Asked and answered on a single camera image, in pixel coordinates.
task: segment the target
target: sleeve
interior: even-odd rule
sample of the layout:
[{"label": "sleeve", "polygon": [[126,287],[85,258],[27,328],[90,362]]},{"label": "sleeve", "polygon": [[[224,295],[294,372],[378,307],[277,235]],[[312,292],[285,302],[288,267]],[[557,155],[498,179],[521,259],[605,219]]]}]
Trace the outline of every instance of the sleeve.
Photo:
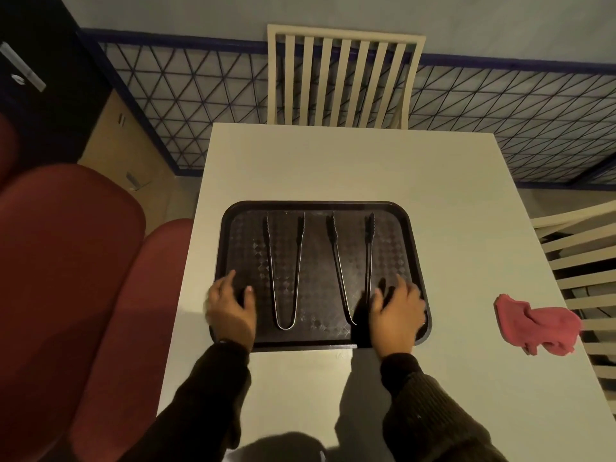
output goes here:
[{"label": "sleeve", "polygon": [[392,395],[383,437],[397,462],[506,462],[488,431],[425,375],[412,355],[386,357],[381,381]]},{"label": "sleeve", "polygon": [[240,442],[240,410],[249,387],[246,349],[233,342],[214,344],[120,461],[222,460]]}]

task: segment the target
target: person's right hand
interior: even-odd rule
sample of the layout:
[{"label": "person's right hand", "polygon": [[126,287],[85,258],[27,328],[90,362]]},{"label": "person's right hand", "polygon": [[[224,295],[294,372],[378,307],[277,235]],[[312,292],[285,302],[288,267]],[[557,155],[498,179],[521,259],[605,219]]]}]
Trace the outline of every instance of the person's right hand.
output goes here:
[{"label": "person's right hand", "polygon": [[411,353],[417,331],[425,323],[426,302],[415,284],[398,277],[394,295],[383,308],[381,289],[374,290],[370,307],[370,340],[381,360],[388,355]]},{"label": "person's right hand", "polygon": [[244,290],[244,307],[236,301],[233,292],[232,270],[227,277],[218,279],[210,291],[206,303],[205,318],[208,320],[214,335],[219,341],[232,341],[252,351],[257,333],[257,311],[254,290],[246,287]]}]

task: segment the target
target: tray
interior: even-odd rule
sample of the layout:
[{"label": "tray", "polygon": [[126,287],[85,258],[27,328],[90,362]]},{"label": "tray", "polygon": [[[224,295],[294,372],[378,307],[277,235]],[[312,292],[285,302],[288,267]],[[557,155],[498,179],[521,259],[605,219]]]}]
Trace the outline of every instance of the tray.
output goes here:
[{"label": "tray", "polygon": [[[347,319],[336,275],[328,220],[335,212],[341,267],[349,310],[357,326]],[[374,212],[372,287],[387,298],[396,285],[396,273],[416,283],[426,301],[426,324],[416,344],[432,328],[411,224],[404,209],[392,202],[242,201],[222,217],[216,278],[236,270],[234,287],[242,304],[247,285],[257,299],[257,336],[254,351],[370,347],[368,308],[365,303],[366,219]],[[276,327],[269,279],[264,221],[269,232],[275,272],[278,320],[288,327],[293,318],[298,221],[305,214],[299,275],[297,318],[288,331]]]}]

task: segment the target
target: red cushioned seat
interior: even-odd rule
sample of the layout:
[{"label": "red cushioned seat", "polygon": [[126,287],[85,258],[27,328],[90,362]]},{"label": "red cushioned seat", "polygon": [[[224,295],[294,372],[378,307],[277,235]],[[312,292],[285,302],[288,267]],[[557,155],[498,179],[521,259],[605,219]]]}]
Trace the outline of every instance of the red cushioned seat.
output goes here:
[{"label": "red cushioned seat", "polygon": [[137,201],[85,167],[39,167],[2,189],[4,462],[38,459],[70,427],[144,231]]},{"label": "red cushioned seat", "polygon": [[192,222],[152,232],[122,286],[70,430],[83,462],[117,460],[156,419]]},{"label": "red cushioned seat", "polygon": [[19,139],[11,122],[0,113],[0,184],[17,161]]}]

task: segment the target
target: white table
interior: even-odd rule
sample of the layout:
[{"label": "white table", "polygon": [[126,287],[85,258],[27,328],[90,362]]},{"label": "white table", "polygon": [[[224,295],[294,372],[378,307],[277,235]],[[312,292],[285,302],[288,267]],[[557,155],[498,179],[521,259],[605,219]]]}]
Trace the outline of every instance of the white table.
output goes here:
[{"label": "white table", "polygon": [[[612,462],[616,424],[581,342],[556,357],[507,344],[493,302],[564,301],[493,135],[216,124],[159,411],[212,343],[203,300],[220,221],[244,200],[392,201],[410,216],[433,318],[414,354],[511,462]],[[391,460],[372,350],[254,353],[242,446],[297,431],[343,459]]]}]

